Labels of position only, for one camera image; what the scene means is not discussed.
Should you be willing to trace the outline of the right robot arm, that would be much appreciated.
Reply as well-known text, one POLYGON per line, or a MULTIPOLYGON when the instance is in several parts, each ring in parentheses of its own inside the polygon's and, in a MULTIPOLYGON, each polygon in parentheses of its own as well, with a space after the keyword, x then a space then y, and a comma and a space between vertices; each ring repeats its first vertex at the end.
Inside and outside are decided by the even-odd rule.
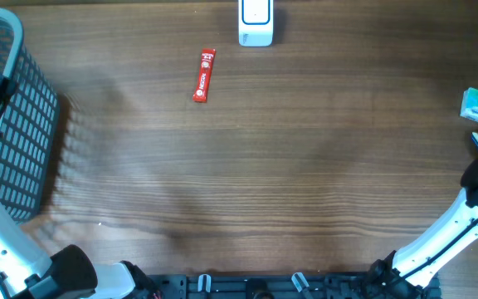
POLYGON ((452 206, 420 237, 377 260, 359 286, 362 298, 438 298, 438 271, 478 238, 478 158, 461 177, 452 206))

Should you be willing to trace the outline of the red coffee stick sachet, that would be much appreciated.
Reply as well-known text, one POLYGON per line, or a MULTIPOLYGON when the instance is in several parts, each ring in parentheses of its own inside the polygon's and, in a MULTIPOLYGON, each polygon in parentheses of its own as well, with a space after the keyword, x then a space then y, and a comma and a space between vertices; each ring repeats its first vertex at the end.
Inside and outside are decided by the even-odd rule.
POLYGON ((207 93, 212 75, 213 63, 217 51, 212 48, 204 48, 201 54, 198 84, 193 93, 193 101, 197 103, 207 102, 207 93))

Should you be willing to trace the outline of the teal white small box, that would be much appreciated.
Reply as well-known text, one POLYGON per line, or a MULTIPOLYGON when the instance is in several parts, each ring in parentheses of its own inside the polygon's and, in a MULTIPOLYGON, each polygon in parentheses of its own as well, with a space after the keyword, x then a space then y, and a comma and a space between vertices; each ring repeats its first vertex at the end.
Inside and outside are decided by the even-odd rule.
POLYGON ((467 90, 464 91, 462 102, 461 102, 460 117, 478 122, 478 90, 477 89, 469 87, 467 90))

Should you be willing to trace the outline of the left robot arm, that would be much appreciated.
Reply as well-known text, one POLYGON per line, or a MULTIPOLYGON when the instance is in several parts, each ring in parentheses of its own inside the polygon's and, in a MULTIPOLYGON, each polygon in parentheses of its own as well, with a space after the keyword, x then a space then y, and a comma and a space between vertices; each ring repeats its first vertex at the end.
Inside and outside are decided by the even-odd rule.
MULTIPOLYGON (((7 114, 12 97, 24 88, 14 81, 14 66, 0 73, 0 192, 16 205, 41 192, 49 158, 46 125, 56 113, 39 105, 25 115, 7 114)), ((96 266, 76 245, 48 256, 16 225, 0 201, 0 288, 13 298, 160 298, 158 285, 135 265, 122 261, 96 266)))

